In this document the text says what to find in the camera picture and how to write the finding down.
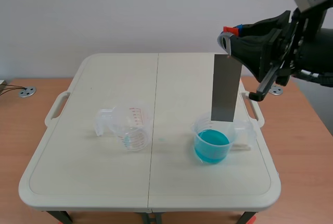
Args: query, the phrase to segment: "clear measuring cup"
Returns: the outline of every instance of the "clear measuring cup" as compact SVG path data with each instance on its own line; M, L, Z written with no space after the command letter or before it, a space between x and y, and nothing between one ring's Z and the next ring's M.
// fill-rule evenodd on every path
M210 119L211 113L206 113L192 125L192 131L195 134L194 149L203 162L215 164L222 161L240 137L246 139L247 143L238 144L238 149L255 141L255 131L250 122L211 121Z
M125 103L100 110L95 118L95 131L101 136L107 126L127 150L139 151L151 141L151 119L146 105Z

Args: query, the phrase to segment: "measuring cup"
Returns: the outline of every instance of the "measuring cup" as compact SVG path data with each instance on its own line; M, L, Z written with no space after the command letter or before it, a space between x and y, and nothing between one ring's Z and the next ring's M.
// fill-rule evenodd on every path
M249 143L255 140L255 131L250 122L211 121L210 119L211 113L206 113L192 125L192 131L195 134L194 149L203 162L215 164L222 161L241 135Z
M139 151L151 141L151 119L146 105L126 103L100 110L95 118L95 131L101 136L107 126L127 150Z

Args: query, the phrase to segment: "measuring cup handle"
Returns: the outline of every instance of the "measuring cup handle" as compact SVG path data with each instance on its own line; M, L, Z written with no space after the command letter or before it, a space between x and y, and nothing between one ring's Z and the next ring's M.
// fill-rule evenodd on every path
M97 136L102 136L104 134L104 127L107 126L107 120L111 117L112 109L102 109L100 110L94 122L94 128Z

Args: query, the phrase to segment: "metal plate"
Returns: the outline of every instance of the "metal plate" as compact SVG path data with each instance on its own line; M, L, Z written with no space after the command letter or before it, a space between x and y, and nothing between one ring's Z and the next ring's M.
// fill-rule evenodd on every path
M26 90L20 90L19 96L22 98L25 98L25 97L29 97L29 96L33 95L34 93L36 93L36 87L30 86L30 87L27 87Z
M283 93L283 89L280 86L273 85L269 90L269 93L272 95L281 95Z

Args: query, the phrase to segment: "black cable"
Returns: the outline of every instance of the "black cable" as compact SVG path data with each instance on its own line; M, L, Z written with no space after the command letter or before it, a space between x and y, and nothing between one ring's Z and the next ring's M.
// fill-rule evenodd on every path
M23 89L23 88L4 88L4 89L0 89L0 92L3 91L3 90L12 90L12 89L21 89L21 90L26 90L26 89Z
M16 87L16 88L21 88L21 89L24 89L24 90L27 89L26 87L17 86L17 85L11 85L11 84L3 84L3 86L11 86L11 87Z
M4 93L1 93L0 96L3 95L3 94L6 94L6 93L9 92L9 91L12 91L12 90L21 90L21 89L22 89L22 88L12 88L12 89L10 89L10 90L5 91Z

